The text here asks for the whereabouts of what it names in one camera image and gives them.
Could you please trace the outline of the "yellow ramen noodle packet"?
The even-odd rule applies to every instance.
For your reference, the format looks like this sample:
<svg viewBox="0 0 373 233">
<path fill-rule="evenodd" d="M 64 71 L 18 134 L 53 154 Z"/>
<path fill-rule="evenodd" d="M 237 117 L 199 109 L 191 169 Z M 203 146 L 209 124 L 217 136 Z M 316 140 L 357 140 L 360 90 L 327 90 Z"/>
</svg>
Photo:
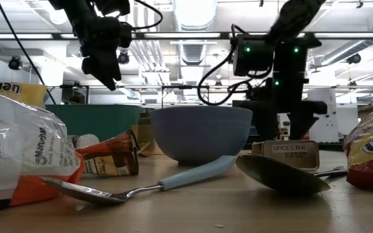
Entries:
<svg viewBox="0 0 373 233">
<path fill-rule="evenodd" d="M 0 94 L 27 105 L 45 108 L 47 87 L 40 84 L 0 82 Z"/>
</svg>

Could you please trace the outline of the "white column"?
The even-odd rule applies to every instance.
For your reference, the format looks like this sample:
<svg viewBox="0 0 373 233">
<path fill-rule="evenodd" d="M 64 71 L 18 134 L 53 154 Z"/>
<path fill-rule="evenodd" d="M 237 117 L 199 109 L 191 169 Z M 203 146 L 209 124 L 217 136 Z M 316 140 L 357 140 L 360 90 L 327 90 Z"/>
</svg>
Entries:
<svg viewBox="0 0 373 233">
<path fill-rule="evenodd" d="M 324 102 L 327 105 L 326 114 L 314 114 L 319 119 L 310 128 L 310 139 L 317 143 L 339 142 L 335 90 L 313 89 L 308 91 L 308 100 Z"/>
</svg>

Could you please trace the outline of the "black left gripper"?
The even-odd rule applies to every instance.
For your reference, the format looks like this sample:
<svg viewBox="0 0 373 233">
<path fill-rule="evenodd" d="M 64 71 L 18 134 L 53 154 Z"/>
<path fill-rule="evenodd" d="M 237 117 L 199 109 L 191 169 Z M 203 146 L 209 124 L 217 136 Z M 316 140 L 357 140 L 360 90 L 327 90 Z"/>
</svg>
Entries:
<svg viewBox="0 0 373 233">
<path fill-rule="evenodd" d="M 85 55 L 82 71 L 90 74 L 110 91 L 121 80 L 117 47 L 128 48 L 132 41 L 132 26 L 114 17 L 98 17 L 79 25 L 80 52 Z"/>
</svg>

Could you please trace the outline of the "black aluminium table frame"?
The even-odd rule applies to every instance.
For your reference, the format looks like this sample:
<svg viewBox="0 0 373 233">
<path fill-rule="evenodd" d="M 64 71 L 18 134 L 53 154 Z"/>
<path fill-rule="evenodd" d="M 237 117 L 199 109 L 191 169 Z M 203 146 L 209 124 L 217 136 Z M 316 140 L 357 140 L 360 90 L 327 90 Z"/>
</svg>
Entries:
<svg viewBox="0 0 373 233">
<path fill-rule="evenodd" d="M 320 150 L 344 152 L 343 144 L 340 142 L 319 142 L 318 146 Z"/>
</svg>

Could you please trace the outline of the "small green spice tin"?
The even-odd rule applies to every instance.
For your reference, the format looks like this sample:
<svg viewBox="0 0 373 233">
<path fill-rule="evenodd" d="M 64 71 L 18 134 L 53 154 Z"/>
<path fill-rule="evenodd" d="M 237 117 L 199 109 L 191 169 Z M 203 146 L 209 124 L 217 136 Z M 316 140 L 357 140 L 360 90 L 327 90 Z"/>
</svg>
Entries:
<svg viewBox="0 0 373 233">
<path fill-rule="evenodd" d="M 318 170 L 319 146 L 312 140 L 267 140 L 252 143 L 252 154 L 275 159 L 306 171 Z"/>
</svg>

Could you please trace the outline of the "white orange ramen packet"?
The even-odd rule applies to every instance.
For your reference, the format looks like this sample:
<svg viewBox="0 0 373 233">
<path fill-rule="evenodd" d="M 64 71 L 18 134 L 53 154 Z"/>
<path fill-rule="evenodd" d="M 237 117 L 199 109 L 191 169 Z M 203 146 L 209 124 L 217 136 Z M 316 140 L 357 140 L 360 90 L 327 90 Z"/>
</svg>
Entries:
<svg viewBox="0 0 373 233">
<path fill-rule="evenodd" d="M 58 197 L 43 181 L 77 183 L 84 160 L 50 111 L 0 94 L 0 210 Z"/>
</svg>

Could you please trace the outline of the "blue bowl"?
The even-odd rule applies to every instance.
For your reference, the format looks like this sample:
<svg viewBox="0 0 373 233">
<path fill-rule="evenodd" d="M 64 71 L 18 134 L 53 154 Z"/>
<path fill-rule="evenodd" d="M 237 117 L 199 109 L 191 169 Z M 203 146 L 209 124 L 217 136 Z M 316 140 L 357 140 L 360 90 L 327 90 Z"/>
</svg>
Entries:
<svg viewBox="0 0 373 233">
<path fill-rule="evenodd" d="M 241 150 L 231 142 L 232 107 L 181 106 L 150 113 L 160 150 L 183 164 L 205 164 Z"/>
</svg>

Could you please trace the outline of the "long horizontal ceiling rail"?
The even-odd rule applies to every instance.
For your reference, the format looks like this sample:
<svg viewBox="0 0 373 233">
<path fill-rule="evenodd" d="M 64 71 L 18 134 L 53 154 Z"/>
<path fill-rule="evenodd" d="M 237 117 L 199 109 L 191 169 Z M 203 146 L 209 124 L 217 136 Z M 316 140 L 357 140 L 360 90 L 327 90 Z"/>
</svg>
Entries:
<svg viewBox="0 0 373 233">
<path fill-rule="evenodd" d="M 81 85 L 81 86 L 70 86 L 70 85 L 57 85 L 57 86 L 47 86 L 49 89 L 55 88 L 90 88 L 90 89 L 107 89 L 107 87 L 100 85 Z M 197 89 L 197 85 L 117 85 L 116 89 Z M 201 88 L 204 89 L 228 89 L 227 85 L 202 85 Z M 373 89 L 373 85 L 304 85 L 303 89 Z"/>
</svg>

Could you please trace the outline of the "green plastic storage bin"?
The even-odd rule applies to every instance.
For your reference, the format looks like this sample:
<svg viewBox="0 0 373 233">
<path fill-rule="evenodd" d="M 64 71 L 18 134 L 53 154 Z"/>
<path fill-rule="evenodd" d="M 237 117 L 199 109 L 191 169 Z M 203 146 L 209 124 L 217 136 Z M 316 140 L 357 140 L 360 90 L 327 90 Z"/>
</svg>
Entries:
<svg viewBox="0 0 373 233">
<path fill-rule="evenodd" d="M 131 129 L 139 120 L 133 105 L 46 105 L 67 127 L 69 135 L 93 134 L 100 141 Z"/>
</svg>

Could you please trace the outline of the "black overhead crossbar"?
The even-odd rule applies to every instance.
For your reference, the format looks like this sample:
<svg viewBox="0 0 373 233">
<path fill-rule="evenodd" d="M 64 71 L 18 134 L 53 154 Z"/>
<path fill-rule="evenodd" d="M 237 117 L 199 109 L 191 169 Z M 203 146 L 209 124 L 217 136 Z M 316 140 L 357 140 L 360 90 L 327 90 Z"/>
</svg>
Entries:
<svg viewBox="0 0 373 233">
<path fill-rule="evenodd" d="M 318 39 L 329 40 L 373 40 L 373 32 L 313 32 Z M 22 40 L 77 40 L 71 33 L 18 33 Z M 157 39 L 157 40 L 229 40 L 232 32 L 135 32 L 133 39 Z M 0 33 L 0 40 L 14 40 L 9 33 Z"/>
</svg>

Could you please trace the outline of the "black monitor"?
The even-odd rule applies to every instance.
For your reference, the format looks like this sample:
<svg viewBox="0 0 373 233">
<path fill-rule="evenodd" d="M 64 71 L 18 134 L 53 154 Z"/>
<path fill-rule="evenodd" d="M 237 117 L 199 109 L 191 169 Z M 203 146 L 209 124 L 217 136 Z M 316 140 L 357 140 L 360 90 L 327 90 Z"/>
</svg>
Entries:
<svg viewBox="0 0 373 233">
<path fill-rule="evenodd" d="M 232 126 L 229 130 L 231 142 L 237 147 L 237 150 L 251 149 L 251 143 L 254 142 L 252 130 L 254 126 L 254 111 L 247 100 L 232 101 Z"/>
</svg>

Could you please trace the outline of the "red yellow ramen packet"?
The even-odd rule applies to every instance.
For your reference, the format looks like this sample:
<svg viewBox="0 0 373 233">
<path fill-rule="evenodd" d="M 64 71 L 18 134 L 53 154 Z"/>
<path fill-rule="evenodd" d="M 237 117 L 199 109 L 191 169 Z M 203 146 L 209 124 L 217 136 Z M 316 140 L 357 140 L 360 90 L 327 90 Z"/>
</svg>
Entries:
<svg viewBox="0 0 373 233">
<path fill-rule="evenodd" d="M 348 165 L 346 181 L 357 188 L 373 188 L 373 112 L 349 132 L 343 149 Z"/>
</svg>

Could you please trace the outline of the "dark metal spoon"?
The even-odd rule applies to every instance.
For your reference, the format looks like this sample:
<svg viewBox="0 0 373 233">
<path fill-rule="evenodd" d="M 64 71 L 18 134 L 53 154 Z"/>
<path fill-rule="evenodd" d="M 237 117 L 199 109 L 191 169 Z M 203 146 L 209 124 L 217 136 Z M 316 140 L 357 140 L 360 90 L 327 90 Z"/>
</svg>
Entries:
<svg viewBox="0 0 373 233">
<path fill-rule="evenodd" d="M 327 191 L 330 185 L 323 177 L 340 177 L 347 174 L 343 166 L 319 173 L 310 173 L 275 159 L 256 155 L 240 155 L 237 167 L 260 184 L 284 195 L 312 195 Z"/>
</svg>

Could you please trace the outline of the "brown orange snack packet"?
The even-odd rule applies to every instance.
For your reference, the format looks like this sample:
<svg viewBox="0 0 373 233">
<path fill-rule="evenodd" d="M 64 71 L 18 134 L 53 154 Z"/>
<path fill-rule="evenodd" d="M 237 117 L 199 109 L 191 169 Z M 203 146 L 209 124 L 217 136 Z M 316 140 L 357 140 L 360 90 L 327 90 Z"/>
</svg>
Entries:
<svg viewBox="0 0 373 233">
<path fill-rule="evenodd" d="M 84 173 L 127 176 L 139 173 L 139 145 L 131 129 L 98 144 L 76 149 L 84 160 Z"/>
</svg>

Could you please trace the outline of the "light blue handled spoon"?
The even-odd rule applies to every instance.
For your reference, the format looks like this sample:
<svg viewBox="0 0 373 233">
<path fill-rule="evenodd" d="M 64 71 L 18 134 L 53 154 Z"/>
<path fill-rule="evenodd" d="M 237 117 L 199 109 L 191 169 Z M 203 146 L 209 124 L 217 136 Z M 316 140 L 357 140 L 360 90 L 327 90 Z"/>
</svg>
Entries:
<svg viewBox="0 0 373 233">
<path fill-rule="evenodd" d="M 112 194 L 51 177 L 41 177 L 40 179 L 48 185 L 57 188 L 62 194 L 77 200 L 96 205 L 117 205 L 126 202 L 132 196 L 141 192 L 167 191 L 211 179 L 230 170 L 235 160 L 235 156 L 223 155 L 215 161 L 161 179 L 155 185 L 138 187 L 119 194 Z"/>
</svg>

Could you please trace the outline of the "silver ceiling air duct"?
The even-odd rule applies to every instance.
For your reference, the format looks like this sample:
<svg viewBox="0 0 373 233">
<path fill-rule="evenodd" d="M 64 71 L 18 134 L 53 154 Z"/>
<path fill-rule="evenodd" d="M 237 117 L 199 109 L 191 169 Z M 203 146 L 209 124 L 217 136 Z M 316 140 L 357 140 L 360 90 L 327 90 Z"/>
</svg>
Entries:
<svg viewBox="0 0 373 233">
<path fill-rule="evenodd" d="M 172 0 L 173 17 L 179 32 L 210 32 L 216 17 L 218 0 Z M 202 40 L 182 41 L 180 52 L 181 77 L 187 85 L 196 86 L 204 75 L 201 66 L 207 46 Z"/>
</svg>

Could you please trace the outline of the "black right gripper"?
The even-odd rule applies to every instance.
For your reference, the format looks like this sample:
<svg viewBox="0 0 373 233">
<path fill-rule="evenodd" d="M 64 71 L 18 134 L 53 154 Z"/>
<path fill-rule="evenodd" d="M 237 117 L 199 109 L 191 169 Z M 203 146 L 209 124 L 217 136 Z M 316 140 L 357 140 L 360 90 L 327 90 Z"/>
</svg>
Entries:
<svg viewBox="0 0 373 233">
<path fill-rule="evenodd" d="M 328 106 L 323 101 L 302 100 L 305 81 L 266 80 L 264 86 L 257 85 L 245 92 L 246 99 L 267 102 L 273 105 L 278 113 L 289 113 L 290 140 L 300 140 L 307 134 L 319 117 L 312 114 L 325 115 Z M 302 111 L 311 114 L 290 113 Z M 275 140 L 277 137 L 277 114 L 268 111 L 255 111 L 251 125 L 255 128 L 254 141 Z"/>
</svg>

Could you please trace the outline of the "white lid spice jar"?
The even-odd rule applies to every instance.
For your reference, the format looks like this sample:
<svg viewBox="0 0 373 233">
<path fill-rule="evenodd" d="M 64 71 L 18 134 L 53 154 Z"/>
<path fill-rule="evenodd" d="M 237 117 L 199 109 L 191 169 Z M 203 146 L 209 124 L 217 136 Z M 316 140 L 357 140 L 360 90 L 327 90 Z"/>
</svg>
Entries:
<svg viewBox="0 0 373 233">
<path fill-rule="evenodd" d="M 68 135 L 67 142 L 76 148 L 85 148 L 98 144 L 100 141 L 96 135 L 85 134 L 85 135 Z"/>
</svg>

